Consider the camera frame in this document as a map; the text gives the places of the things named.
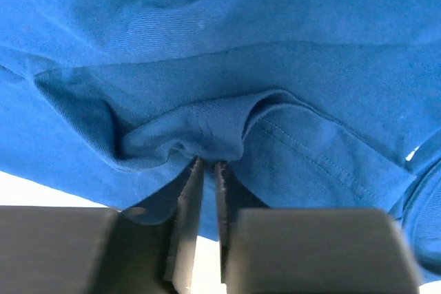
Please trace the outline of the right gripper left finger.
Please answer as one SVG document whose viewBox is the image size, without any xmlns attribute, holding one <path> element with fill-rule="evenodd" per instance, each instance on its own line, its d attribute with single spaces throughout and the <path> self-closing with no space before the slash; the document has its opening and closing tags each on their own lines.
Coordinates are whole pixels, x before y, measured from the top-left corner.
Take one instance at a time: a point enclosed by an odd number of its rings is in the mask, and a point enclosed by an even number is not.
<svg viewBox="0 0 441 294">
<path fill-rule="evenodd" d="M 158 257 L 150 264 L 159 293 L 191 292 L 203 182 L 204 162 L 195 158 L 171 182 L 121 212 L 152 232 L 150 250 Z"/>
</svg>

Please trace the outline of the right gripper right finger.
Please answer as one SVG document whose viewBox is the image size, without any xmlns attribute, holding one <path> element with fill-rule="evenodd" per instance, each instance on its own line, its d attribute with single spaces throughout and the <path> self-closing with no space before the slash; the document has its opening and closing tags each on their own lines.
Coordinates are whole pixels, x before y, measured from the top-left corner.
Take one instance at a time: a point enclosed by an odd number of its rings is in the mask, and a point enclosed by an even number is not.
<svg viewBox="0 0 441 294">
<path fill-rule="evenodd" d="M 269 206 L 254 195 L 235 176 L 228 162 L 215 164 L 216 212 L 220 244 L 220 281 L 226 283 L 226 266 L 233 225 L 241 209 L 267 209 Z"/>
</svg>

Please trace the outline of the blue mickey t-shirt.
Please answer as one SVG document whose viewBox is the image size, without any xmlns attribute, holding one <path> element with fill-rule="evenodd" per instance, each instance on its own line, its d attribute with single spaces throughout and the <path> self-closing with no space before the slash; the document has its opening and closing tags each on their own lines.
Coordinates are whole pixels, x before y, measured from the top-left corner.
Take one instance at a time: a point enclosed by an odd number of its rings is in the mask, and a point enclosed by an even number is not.
<svg viewBox="0 0 441 294">
<path fill-rule="evenodd" d="M 2 171 L 124 209 L 195 157 L 438 281 L 440 0 L 1 0 Z"/>
</svg>

